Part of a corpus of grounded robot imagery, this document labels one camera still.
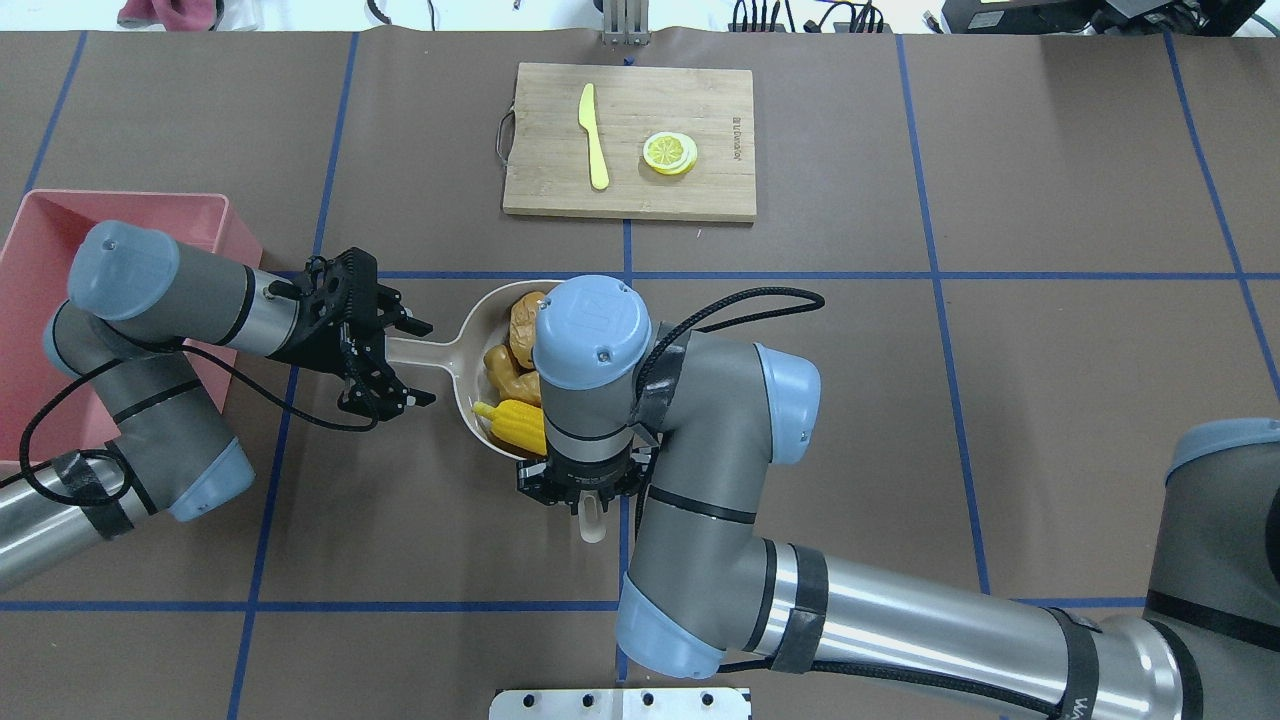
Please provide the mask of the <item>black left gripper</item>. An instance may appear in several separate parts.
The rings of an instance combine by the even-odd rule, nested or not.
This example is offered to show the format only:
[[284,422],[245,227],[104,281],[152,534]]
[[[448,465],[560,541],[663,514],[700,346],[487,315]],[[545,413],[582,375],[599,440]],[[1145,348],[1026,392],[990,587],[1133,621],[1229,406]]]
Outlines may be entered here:
[[378,261],[362,249],[333,259],[310,258],[291,281],[268,284],[269,299],[296,305],[282,346],[268,357],[311,372],[343,377],[339,410],[367,419],[394,419],[436,396],[407,386],[387,361],[385,328],[426,337],[434,325],[417,319],[398,290],[380,284]]

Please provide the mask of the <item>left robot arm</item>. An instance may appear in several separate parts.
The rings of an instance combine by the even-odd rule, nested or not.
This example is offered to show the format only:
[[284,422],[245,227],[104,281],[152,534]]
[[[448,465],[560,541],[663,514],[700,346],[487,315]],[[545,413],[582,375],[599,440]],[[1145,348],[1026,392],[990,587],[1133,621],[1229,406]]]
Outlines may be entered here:
[[[387,332],[424,337],[431,324],[378,279],[375,258],[349,249],[310,258],[292,278],[124,222],[95,225],[68,277],[68,297],[44,332],[46,356],[69,384],[28,420],[18,471],[3,483],[3,588],[9,591],[143,519],[189,521],[253,484],[236,433],[192,357],[228,347],[329,374],[338,407],[360,423],[326,421],[271,396],[288,414],[339,432],[369,432],[434,395],[401,380]],[[116,428],[96,448],[33,462],[38,425],[88,387]]]

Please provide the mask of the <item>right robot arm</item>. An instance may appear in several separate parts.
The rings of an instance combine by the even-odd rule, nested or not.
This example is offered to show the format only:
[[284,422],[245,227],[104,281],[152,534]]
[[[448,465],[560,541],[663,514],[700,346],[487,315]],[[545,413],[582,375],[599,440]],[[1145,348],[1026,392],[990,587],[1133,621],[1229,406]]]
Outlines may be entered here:
[[653,675],[1009,719],[1277,716],[1277,398],[1226,281],[717,283],[539,304],[547,475],[653,470],[617,638]]

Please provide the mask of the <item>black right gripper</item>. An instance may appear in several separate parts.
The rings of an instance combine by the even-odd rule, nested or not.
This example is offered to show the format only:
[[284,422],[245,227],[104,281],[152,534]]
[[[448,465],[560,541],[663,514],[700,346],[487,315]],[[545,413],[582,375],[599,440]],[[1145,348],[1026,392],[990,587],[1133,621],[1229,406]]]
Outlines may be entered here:
[[563,503],[573,515],[588,493],[598,497],[604,511],[612,500],[637,495],[650,482],[657,457],[654,448],[627,448],[599,462],[573,460],[554,448],[549,452],[517,461],[517,491],[544,506]]

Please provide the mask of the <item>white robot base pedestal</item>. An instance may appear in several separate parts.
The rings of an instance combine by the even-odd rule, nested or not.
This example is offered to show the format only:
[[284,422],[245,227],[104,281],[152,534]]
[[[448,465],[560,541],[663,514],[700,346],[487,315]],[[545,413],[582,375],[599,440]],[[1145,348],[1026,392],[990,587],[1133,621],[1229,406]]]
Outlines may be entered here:
[[502,691],[489,719],[751,719],[750,691],[726,687]]

